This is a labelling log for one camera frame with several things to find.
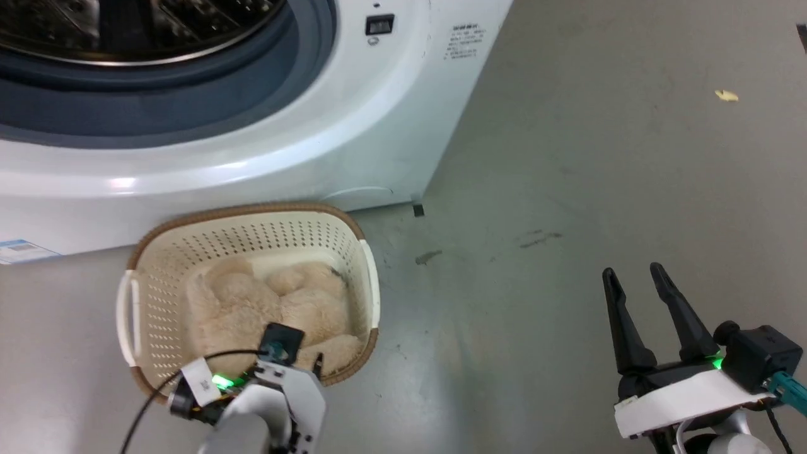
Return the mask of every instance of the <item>concrete floor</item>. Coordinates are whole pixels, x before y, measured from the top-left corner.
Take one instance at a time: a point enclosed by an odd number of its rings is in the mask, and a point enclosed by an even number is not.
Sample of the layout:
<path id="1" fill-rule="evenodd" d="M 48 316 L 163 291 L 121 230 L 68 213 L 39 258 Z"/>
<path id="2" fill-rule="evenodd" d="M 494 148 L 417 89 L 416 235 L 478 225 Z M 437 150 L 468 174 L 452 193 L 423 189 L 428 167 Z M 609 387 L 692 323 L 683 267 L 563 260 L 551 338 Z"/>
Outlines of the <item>concrete floor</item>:
<path id="1" fill-rule="evenodd" d="M 516 0 L 426 216 L 357 214 L 381 337 L 328 389 L 321 451 L 650 452 L 613 422 L 607 266 L 662 361 L 678 345 L 654 260 L 708 327 L 770 323 L 807 345 L 804 20 L 796 0 Z M 0 269 L 4 452 L 119 448 L 143 398 L 111 304 L 128 255 Z M 807 448 L 804 419 L 779 414 Z M 206 432 L 154 410 L 132 452 L 195 452 Z"/>

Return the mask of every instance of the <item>perforated basket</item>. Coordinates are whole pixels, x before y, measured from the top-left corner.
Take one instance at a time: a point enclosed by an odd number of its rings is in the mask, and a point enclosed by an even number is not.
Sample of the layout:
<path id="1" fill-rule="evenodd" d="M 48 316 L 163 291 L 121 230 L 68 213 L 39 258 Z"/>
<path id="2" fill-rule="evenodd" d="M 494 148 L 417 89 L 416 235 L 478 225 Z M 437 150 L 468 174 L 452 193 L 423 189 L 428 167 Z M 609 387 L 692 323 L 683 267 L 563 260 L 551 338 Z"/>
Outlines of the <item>perforated basket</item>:
<path id="1" fill-rule="evenodd" d="M 347 283 L 352 334 L 365 347 L 347 367 L 323 376 L 322 383 L 347 379 L 370 358 L 381 310 L 378 272 L 355 221 L 322 204 L 226 208 L 157 227 L 129 259 L 118 288 L 118 340 L 145 393 L 195 359 L 187 336 L 187 279 L 235 255 L 248 259 L 258 277 L 315 260 L 333 267 Z M 165 403 L 165 396 L 157 400 Z"/>

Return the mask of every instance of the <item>beige plush fabric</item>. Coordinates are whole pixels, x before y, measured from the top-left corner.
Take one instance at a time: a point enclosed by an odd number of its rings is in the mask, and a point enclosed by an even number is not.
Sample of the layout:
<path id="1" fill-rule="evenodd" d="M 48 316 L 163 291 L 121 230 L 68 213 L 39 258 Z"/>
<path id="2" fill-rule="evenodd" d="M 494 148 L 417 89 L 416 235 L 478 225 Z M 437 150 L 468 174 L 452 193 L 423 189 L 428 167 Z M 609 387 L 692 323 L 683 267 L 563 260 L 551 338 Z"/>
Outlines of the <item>beige plush fabric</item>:
<path id="1" fill-rule="evenodd" d="M 337 299 L 345 298 L 345 281 L 330 266 L 322 262 L 299 263 L 276 271 L 266 283 L 278 295 L 285 296 L 301 288 L 318 288 Z"/>
<path id="2" fill-rule="evenodd" d="M 280 300 L 283 324 L 305 332 L 303 347 L 344 334 L 348 329 L 347 301 L 318 288 L 301 288 Z"/>
<path id="3" fill-rule="evenodd" d="M 258 348 L 271 322 L 304 331 L 297 364 L 310 370 L 322 351 L 324 375 L 347 366 L 362 349 L 358 338 L 347 334 L 345 281 L 325 263 L 287 267 L 264 282 L 254 277 L 247 260 L 225 259 L 192 276 L 186 295 L 189 338 L 199 356 Z M 254 355 L 230 355 L 209 364 L 213 373 L 236 378 L 254 362 Z"/>
<path id="4" fill-rule="evenodd" d="M 285 296 L 303 287 L 305 276 L 296 267 L 285 267 L 270 274 L 266 283 L 279 296 Z"/>
<path id="5" fill-rule="evenodd" d="M 266 325 L 281 321 L 280 297 L 252 277 L 252 266 L 243 259 L 223 260 L 204 275 L 192 276 L 186 296 L 189 338 L 199 356 L 255 349 Z M 213 373 L 236 378 L 254 362 L 254 355 L 230 355 L 208 363 Z"/>
<path id="6" fill-rule="evenodd" d="M 342 334 L 323 343 L 301 348 L 297 352 L 295 366 L 310 371 L 314 368 L 317 355 L 322 353 L 322 375 L 327 376 L 350 364 L 361 352 L 362 341 L 356 336 Z"/>

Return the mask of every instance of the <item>white washing machine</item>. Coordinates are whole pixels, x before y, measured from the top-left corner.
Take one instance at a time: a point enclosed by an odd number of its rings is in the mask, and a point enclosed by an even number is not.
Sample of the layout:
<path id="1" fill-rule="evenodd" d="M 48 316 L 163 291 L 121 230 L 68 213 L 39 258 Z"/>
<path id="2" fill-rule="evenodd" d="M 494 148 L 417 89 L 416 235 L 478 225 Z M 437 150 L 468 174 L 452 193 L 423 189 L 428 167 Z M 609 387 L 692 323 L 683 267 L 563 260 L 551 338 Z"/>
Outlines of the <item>white washing machine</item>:
<path id="1" fill-rule="evenodd" d="M 0 263 L 419 200 L 511 1 L 0 0 Z"/>

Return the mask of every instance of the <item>brown basket rim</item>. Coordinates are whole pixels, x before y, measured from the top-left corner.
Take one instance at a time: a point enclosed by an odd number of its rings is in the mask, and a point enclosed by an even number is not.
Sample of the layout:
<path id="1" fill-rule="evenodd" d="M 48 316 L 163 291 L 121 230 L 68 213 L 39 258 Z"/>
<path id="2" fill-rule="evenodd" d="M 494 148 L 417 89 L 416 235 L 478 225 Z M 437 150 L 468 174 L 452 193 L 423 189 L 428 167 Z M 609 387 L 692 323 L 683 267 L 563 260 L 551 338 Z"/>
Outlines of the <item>brown basket rim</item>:
<path id="1" fill-rule="evenodd" d="M 253 204 L 253 205 L 243 205 L 239 207 L 218 208 L 205 212 L 198 212 L 190 215 L 180 216 L 177 219 L 165 222 L 152 229 L 150 232 L 146 234 L 146 236 L 143 237 L 142 240 L 140 240 L 140 242 L 137 243 L 137 246 L 135 246 L 135 250 L 129 257 L 129 261 L 127 263 L 127 269 L 128 270 L 137 269 L 137 263 L 140 261 L 140 256 L 143 254 L 146 247 L 149 244 L 151 244 L 151 242 L 155 238 L 159 237 L 165 232 L 176 229 L 178 227 L 197 224 L 199 222 L 213 221 L 214 219 L 242 216 L 246 214 L 259 214 L 264 212 L 327 213 L 339 218 L 341 221 L 344 221 L 353 231 L 353 234 L 356 235 L 356 239 L 358 240 L 365 239 L 364 232 L 362 232 L 361 227 L 358 226 L 358 224 L 356 223 L 356 221 L 353 220 L 352 217 L 350 217 L 346 212 L 343 212 L 338 208 L 334 208 L 326 204 L 314 204 L 314 203 Z M 353 376 L 370 359 L 370 355 L 372 355 L 377 341 L 378 341 L 378 328 L 373 328 L 372 330 L 370 330 L 370 337 L 367 339 L 367 344 L 365 345 L 362 353 L 356 359 L 354 359 L 353 362 L 347 368 L 344 368 L 339 372 L 336 372 L 332 376 L 327 376 L 323 378 L 321 384 L 323 386 L 335 385 L 336 383 L 340 383 Z M 151 386 L 148 380 L 146 380 L 146 377 L 140 366 L 131 367 L 130 371 L 132 373 L 132 377 L 135 379 L 137 387 L 140 388 L 140 390 L 143 391 L 143 393 L 146 396 L 151 396 L 152 393 L 154 393 L 154 388 Z M 157 397 L 155 397 L 154 401 L 156 401 L 161 405 L 165 405 L 165 403 L 168 401 L 168 398 L 166 395 L 159 393 Z"/>

